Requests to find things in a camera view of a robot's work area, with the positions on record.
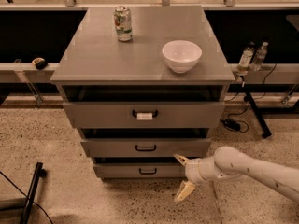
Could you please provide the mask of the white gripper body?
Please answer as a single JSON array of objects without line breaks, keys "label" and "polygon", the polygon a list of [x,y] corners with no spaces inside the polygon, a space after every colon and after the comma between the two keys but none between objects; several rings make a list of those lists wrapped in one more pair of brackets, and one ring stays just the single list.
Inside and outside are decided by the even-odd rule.
[{"label": "white gripper body", "polygon": [[185,175],[194,185],[215,179],[218,172],[212,157],[191,159],[187,161],[185,166]]}]

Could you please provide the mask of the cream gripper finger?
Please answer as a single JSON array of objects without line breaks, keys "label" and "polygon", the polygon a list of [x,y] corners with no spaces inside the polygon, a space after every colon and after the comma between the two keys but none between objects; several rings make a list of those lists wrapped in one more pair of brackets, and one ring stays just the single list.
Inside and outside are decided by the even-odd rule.
[{"label": "cream gripper finger", "polygon": [[174,201],[176,203],[184,201],[189,195],[194,192],[195,188],[196,186],[191,181],[182,181]]},{"label": "cream gripper finger", "polygon": [[177,159],[177,161],[182,165],[182,166],[187,166],[190,162],[190,160],[187,157],[184,157],[179,154],[175,154],[174,157]]}]

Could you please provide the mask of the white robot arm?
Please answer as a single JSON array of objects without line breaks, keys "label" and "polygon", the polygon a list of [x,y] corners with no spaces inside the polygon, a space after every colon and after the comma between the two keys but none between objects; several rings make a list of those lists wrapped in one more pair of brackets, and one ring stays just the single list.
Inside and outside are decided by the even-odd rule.
[{"label": "white robot arm", "polygon": [[185,200],[200,183],[210,180],[237,180],[249,176],[281,195],[299,202],[299,170],[269,161],[254,159],[233,147],[219,147],[208,158],[174,157],[184,167],[186,181],[182,181],[175,201]]}]

